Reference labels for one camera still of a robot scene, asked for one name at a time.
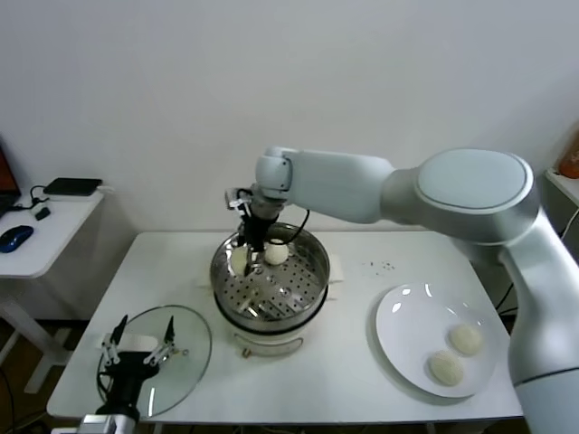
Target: black device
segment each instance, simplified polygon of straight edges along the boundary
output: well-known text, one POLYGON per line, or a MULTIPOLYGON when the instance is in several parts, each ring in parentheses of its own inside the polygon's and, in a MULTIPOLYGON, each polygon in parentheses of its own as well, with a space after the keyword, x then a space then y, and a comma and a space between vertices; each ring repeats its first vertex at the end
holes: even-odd
POLYGON ((90 196, 102 184, 102 179, 56 178, 46 187, 44 194, 62 196, 90 196))
POLYGON ((20 189, 6 160, 2 149, 3 144, 0 137, 0 217, 6 214, 20 198, 20 189))
POLYGON ((10 253, 18 249, 33 234, 32 226, 14 226, 0 235, 0 251, 10 253))

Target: cable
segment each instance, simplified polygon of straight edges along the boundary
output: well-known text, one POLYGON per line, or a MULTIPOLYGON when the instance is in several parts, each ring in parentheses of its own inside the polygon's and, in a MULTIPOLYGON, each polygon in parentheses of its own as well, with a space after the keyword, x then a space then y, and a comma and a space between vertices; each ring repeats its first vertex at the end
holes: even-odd
POLYGON ((503 316, 503 315, 510 314, 511 312, 516 312, 516 311, 518 311, 518 307, 512 307, 510 309, 499 312, 498 316, 503 316))
POLYGON ((563 231, 561 232, 561 240, 565 237, 565 235, 569 232, 569 230, 571 229, 571 225, 573 224, 573 222, 575 221, 575 219, 577 218, 577 215, 579 215, 579 208, 577 208, 577 210, 573 213, 573 215, 571 216, 571 218, 569 219, 569 221, 567 222, 565 228, 563 229, 563 231))
POLYGON ((29 194, 30 194, 30 205, 28 206, 24 206, 21 203, 18 203, 17 205, 11 206, 10 208, 8 208, 8 211, 26 211, 26 210, 32 210, 32 208, 37 205, 38 203, 45 203, 49 200, 49 198, 47 197, 46 199, 41 199, 40 197, 34 197, 34 190, 36 190, 37 188, 46 188, 46 185, 35 185, 33 186, 30 190, 29 190, 29 194))
POLYGON ((301 233, 301 231, 304 229, 304 226, 306 226, 306 223, 308 222, 308 218, 309 218, 309 210, 306 210, 306 218, 304 219, 304 221, 301 223, 301 226, 298 227, 298 230, 295 231, 295 233, 291 236, 291 238, 287 241, 284 242, 272 242, 271 240, 269 241, 270 244, 273 244, 275 246, 285 246, 287 244, 290 244, 292 241, 294 241, 296 238, 298 238, 298 235, 301 233))
MULTIPOLYGON (((16 421, 15 425, 16 428, 14 428, 16 431, 20 431, 21 429, 27 428, 30 425, 32 425, 33 423, 37 422, 38 420, 42 419, 44 416, 46 416, 48 413, 46 412, 46 410, 37 410, 37 411, 33 411, 32 413, 29 413, 25 416, 23 416, 22 418, 20 418, 19 420, 16 421), (32 420, 28 420, 24 423, 25 420, 27 420, 28 418, 34 417, 34 419, 32 420)), ((3 432, 4 434, 7 434, 10 430, 12 430, 11 428, 2 428, 0 429, 0 432, 3 432)))
POLYGON ((99 387, 99 390, 105 395, 107 396, 107 388, 105 387, 105 385, 102 383, 102 380, 100 379, 101 375, 108 375, 107 373, 99 373, 97 372, 97 386, 99 387))
POLYGON ((505 293, 505 295, 503 296, 503 298, 500 299, 500 301, 498 302, 498 304, 495 306, 495 309, 499 310, 501 306, 503 306, 503 303, 505 303, 505 301, 507 300, 508 294, 510 294, 510 291, 513 290, 513 287, 515 286, 514 283, 511 283, 508 286, 507 292, 505 293))
POLYGON ((8 377, 6 376, 4 370, 0 368, 0 374, 2 378, 4 378, 4 382, 6 383, 6 390, 10 395, 10 412, 12 417, 12 434, 16 434, 16 411, 14 408, 14 395, 12 394, 12 388, 10 387, 10 382, 8 381, 8 377))
POLYGON ((46 199, 39 199, 38 197, 34 197, 34 190, 36 190, 37 188, 46 188, 46 185, 34 185, 33 187, 31 187, 30 192, 28 192, 30 194, 30 200, 33 201, 34 204, 37 203, 42 203, 42 202, 46 202, 48 201, 48 197, 46 199))

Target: small white side table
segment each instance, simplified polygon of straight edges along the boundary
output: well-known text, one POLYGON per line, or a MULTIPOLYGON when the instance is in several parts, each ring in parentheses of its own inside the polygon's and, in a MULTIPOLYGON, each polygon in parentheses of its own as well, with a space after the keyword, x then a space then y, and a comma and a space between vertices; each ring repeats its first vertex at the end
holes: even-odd
MULTIPOLYGON (((51 215, 40 222, 26 211, 3 215, 0 218, 0 234, 21 224, 34 227, 34 234, 12 253, 0 253, 0 279, 32 279, 46 273, 101 200, 102 193, 96 192, 81 201, 50 201, 51 215)), ((23 335, 43 352, 42 360, 24 388, 26 393, 37 393, 51 368, 64 366, 68 362, 71 352, 62 345, 71 330, 63 328, 55 337, 49 335, 8 291, 2 290, 2 280, 0 316, 14 328, 8 342, 0 350, 0 364, 16 343, 18 335, 23 335)))

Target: computer mouse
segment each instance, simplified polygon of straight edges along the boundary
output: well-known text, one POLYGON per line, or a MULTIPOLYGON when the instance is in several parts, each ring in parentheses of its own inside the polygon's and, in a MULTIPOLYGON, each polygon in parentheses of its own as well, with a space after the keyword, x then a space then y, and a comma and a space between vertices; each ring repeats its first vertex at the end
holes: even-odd
POLYGON ((28 240, 33 234, 34 228, 32 226, 14 226, 8 231, 0 235, 0 251, 2 253, 10 253, 20 247, 20 245, 28 240))

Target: steamed bun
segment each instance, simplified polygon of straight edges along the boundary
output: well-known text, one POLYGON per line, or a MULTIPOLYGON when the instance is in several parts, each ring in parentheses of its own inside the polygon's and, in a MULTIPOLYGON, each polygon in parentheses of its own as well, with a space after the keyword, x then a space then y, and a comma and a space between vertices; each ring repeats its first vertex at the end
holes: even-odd
POLYGON ((459 358, 450 351, 439 351, 430 356, 428 367, 436 380, 445 386, 456 386, 464 378, 459 358))
MULTIPOLYGON (((274 242, 283 242, 281 240, 272 240, 274 242)), ((270 265, 283 264, 289 256, 288 246, 268 243, 265 246, 265 261, 270 265)))
POLYGON ((466 356, 478 354, 483 346, 480 331, 468 324, 461 324, 452 328, 449 333, 449 340, 459 353, 466 356))

